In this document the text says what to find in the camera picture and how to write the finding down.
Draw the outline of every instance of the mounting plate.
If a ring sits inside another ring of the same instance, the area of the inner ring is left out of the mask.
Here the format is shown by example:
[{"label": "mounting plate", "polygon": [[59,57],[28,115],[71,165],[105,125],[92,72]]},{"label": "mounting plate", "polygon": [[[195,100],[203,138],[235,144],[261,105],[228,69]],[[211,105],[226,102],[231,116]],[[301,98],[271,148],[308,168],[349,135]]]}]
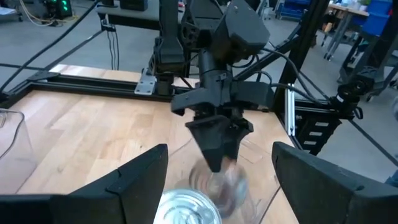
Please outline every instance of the mounting plate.
[{"label": "mounting plate", "polygon": [[156,77],[148,72],[148,68],[144,68],[134,93],[138,95],[151,95],[155,91],[155,84]]}]

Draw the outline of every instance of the aluminum can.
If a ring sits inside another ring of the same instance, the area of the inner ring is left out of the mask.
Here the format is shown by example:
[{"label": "aluminum can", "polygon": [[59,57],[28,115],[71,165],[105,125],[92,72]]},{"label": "aluminum can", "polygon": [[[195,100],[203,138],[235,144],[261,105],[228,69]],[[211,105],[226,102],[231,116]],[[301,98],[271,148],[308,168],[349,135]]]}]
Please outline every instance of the aluminum can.
[{"label": "aluminum can", "polygon": [[162,194],[154,224],[221,224],[221,216],[205,194],[175,189]]}]

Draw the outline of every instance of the wooden tabletop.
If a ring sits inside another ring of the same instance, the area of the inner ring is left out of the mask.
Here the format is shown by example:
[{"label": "wooden tabletop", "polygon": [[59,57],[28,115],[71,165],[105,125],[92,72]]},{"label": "wooden tabletop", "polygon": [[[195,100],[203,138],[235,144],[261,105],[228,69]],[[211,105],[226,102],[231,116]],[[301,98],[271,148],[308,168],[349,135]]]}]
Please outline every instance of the wooden tabletop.
[{"label": "wooden tabletop", "polygon": [[[117,80],[139,79],[138,73],[70,65],[58,65],[52,71]],[[175,84],[184,85],[180,80]],[[187,176],[195,159],[201,157],[199,150],[178,150],[192,141],[184,124],[192,120],[193,113],[187,110],[185,116],[177,116],[170,112],[168,103],[32,91],[11,109],[25,114],[39,162],[19,194],[70,193],[159,143],[169,146],[165,189],[171,189]],[[278,187],[271,161],[272,143],[292,143],[275,114],[246,111],[244,116],[253,123],[255,131],[244,139],[238,163],[249,176],[256,220],[297,223],[282,190],[261,218]]]},{"label": "wooden tabletop", "polygon": [[356,10],[356,9],[353,9],[353,8],[350,8],[350,7],[339,6],[337,4],[329,4],[328,7],[332,8],[332,9],[337,9],[337,10],[341,10],[341,11],[350,12],[350,13],[353,13],[353,14],[356,14],[356,15],[360,15],[360,16],[369,16],[368,12]]}]

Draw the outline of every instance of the metal bracket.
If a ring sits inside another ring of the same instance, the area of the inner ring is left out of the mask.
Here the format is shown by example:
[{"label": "metal bracket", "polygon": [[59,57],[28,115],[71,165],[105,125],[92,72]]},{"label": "metal bracket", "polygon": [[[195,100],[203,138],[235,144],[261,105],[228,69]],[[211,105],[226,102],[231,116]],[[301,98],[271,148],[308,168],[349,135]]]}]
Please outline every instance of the metal bracket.
[{"label": "metal bracket", "polygon": [[295,136],[295,97],[294,91],[286,89],[285,94],[285,129],[287,135]]},{"label": "metal bracket", "polygon": [[48,72],[48,71],[39,71],[36,74],[32,75],[29,77],[27,80],[28,81],[40,81],[40,80],[46,80],[48,78],[53,78],[61,75],[61,73],[58,72]]},{"label": "metal bracket", "polygon": [[144,68],[134,93],[138,95],[152,95],[155,91],[155,84],[156,77],[148,72],[148,68]]}]

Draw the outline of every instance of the glass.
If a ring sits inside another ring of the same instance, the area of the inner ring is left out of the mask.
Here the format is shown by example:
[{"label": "glass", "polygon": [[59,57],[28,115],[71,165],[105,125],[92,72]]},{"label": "glass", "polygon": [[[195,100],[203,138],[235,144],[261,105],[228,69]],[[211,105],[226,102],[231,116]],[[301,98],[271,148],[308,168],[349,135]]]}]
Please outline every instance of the glass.
[{"label": "glass", "polygon": [[238,163],[225,158],[221,166],[221,172],[212,173],[191,138],[169,155],[165,190],[200,190],[217,206],[225,224],[260,223],[279,186],[271,155],[243,139]]},{"label": "glass", "polygon": [[0,194],[15,194],[37,166],[21,112],[0,109]]}]

